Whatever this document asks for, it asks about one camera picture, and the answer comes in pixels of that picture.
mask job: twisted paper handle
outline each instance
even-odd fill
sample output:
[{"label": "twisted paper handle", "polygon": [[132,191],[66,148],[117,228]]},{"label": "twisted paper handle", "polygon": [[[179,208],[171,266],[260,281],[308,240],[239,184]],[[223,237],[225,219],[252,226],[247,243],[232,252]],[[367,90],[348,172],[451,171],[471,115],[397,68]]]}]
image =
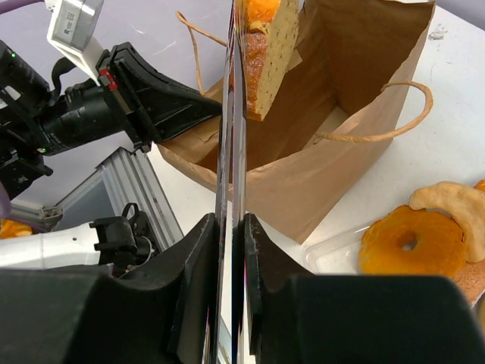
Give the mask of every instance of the twisted paper handle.
[{"label": "twisted paper handle", "polygon": [[[222,46],[227,46],[227,43],[222,39],[213,36],[204,30],[196,27],[195,25],[189,23],[187,19],[180,13],[177,12],[178,19],[187,26],[187,29],[190,33],[190,38],[192,40],[192,46],[194,48],[194,57],[196,59],[196,75],[197,75],[197,86],[199,88],[199,92],[201,95],[205,94],[204,89],[202,88],[202,78],[200,72],[200,62],[199,62],[199,50],[197,49],[197,41],[196,37],[194,36],[194,30],[197,33],[202,34],[203,36],[207,36],[209,39],[214,40],[215,42],[219,43]],[[378,135],[370,135],[370,136],[351,136],[347,134],[336,134],[336,133],[316,133],[315,135],[317,138],[314,140],[313,144],[317,144],[323,139],[327,140],[335,140],[337,142],[347,142],[347,143],[372,143],[372,142],[382,142],[384,140],[393,139],[398,137],[399,135],[403,135],[407,133],[411,129],[417,127],[430,113],[431,109],[433,108],[433,93],[431,92],[428,86],[423,85],[422,83],[414,82],[414,81],[399,81],[399,82],[390,82],[383,86],[381,92],[391,86],[411,86],[419,89],[422,91],[425,97],[425,103],[423,111],[419,116],[413,119],[411,122],[407,123],[404,127],[400,127],[399,129],[390,131],[389,133],[383,133]]]}]

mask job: bagel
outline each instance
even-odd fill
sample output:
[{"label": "bagel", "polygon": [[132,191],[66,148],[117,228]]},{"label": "bagel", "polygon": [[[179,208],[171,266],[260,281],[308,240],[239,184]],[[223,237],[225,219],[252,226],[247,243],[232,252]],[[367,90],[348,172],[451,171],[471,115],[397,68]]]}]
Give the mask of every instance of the bagel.
[{"label": "bagel", "polygon": [[[412,250],[403,249],[416,240]],[[364,233],[358,266],[369,275],[444,275],[465,266],[461,228],[440,212],[400,206]]]}]

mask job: food item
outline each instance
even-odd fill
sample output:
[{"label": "food item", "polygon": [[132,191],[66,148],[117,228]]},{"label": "food item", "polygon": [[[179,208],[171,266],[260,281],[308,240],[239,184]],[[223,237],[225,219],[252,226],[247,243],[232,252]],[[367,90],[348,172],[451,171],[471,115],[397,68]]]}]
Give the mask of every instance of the food item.
[{"label": "food item", "polygon": [[485,192],[485,180],[481,180],[477,184],[475,184],[475,187],[477,190],[480,190],[482,192]]},{"label": "food item", "polygon": [[0,239],[10,239],[12,237],[25,237],[32,235],[32,228],[20,222],[7,219],[2,220],[2,229],[0,229]]},{"label": "food item", "polygon": [[[371,275],[452,278],[465,264],[462,238],[461,228],[448,216],[400,206],[365,232],[358,265]],[[403,249],[414,239],[414,249]]]},{"label": "food item", "polygon": [[280,0],[248,0],[248,22],[250,24],[254,24],[257,21],[270,23],[279,7]]},{"label": "food item", "polygon": [[474,305],[485,291],[485,260],[478,263],[466,263],[453,281],[460,287],[467,301]]},{"label": "food item", "polygon": [[299,0],[248,0],[246,89],[248,117],[269,112],[292,59],[298,36]]},{"label": "food item", "polygon": [[409,206],[448,212],[465,234],[466,261],[485,259],[485,193],[456,182],[439,182],[416,190]]}]

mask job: plastic tray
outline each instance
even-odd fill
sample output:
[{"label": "plastic tray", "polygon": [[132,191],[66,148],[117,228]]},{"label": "plastic tray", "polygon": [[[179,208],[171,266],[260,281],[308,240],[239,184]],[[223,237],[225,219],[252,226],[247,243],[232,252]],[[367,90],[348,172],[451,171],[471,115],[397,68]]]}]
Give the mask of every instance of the plastic tray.
[{"label": "plastic tray", "polygon": [[347,231],[306,250],[308,267],[315,274],[357,275],[361,238],[371,224]]}]

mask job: brown paper bag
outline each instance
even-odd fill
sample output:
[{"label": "brown paper bag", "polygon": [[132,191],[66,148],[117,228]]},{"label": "brown paper bag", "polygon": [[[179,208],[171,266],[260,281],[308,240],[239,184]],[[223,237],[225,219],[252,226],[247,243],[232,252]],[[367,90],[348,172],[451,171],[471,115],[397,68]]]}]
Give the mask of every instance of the brown paper bag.
[{"label": "brown paper bag", "polygon": [[[394,130],[423,49],[434,3],[307,0],[302,61],[286,73],[268,116],[248,122],[246,206],[302,243],[390,140],[342,143],[317,131],[367,136]],[[208,95],[221,99],[221,83]],[[186,176],[215,190],[219,120],[160,146]]]}]

